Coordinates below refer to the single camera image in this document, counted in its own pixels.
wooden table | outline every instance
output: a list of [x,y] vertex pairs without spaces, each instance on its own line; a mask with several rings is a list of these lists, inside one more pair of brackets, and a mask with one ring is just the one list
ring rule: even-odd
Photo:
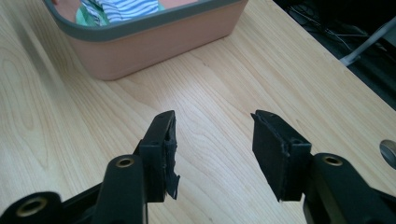
[[396,140],[396,112],[270,0],[250,0],[231,35],[110,82],[86,74],[41,1],[1,1],[0,22],[0,212],[101,182],[171,109],[179,194],[150,204],[150,223],[305,223],[302,203],[278,203],[254,158],[256,109],[396,195],[379,152]]

pink bin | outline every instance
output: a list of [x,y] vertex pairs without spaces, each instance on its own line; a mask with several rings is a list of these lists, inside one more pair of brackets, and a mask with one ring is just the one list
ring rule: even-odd
[[102,27],[75,23],[79,0],[44,2],[88,73],[114,80],[229,35],[248,0],[163,0],[170,8]]

light wood tabletop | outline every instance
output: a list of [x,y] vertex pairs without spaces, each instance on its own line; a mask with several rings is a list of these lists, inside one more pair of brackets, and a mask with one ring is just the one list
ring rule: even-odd
[[313,145],[396,195],[379,151],[396,112],[270,0],[250,0],[233,33],[116,81],[90,77],[42,1],[0,1],[0,212],[100,183],[153,118],[175,110],[178,197],[150,223],[305,223],[279,203],[252,152],[253,119],[278,114]]

striped cloth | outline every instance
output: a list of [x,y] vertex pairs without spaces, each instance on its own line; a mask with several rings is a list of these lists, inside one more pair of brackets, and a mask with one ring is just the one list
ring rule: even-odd
[[81,4],[94,17],[98,25],[101,17],[98,11],[103,10],[110,23],[127,21],[158,11],[158,0],[81,0]]

green cloth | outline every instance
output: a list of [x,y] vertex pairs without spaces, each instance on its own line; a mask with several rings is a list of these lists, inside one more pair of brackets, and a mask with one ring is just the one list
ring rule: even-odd
[[[100,23],[103,25],[109,25],[110,21],[107,19],[106,13],[99,7],[96,8],[96,12],[99,15]],[[158,10],[165,10],[165,7],[158,3]],[[81,5],[76,13],[76,23],[83,26],[99,26],[93,19],[93,16],[88,12],[87,8]]]

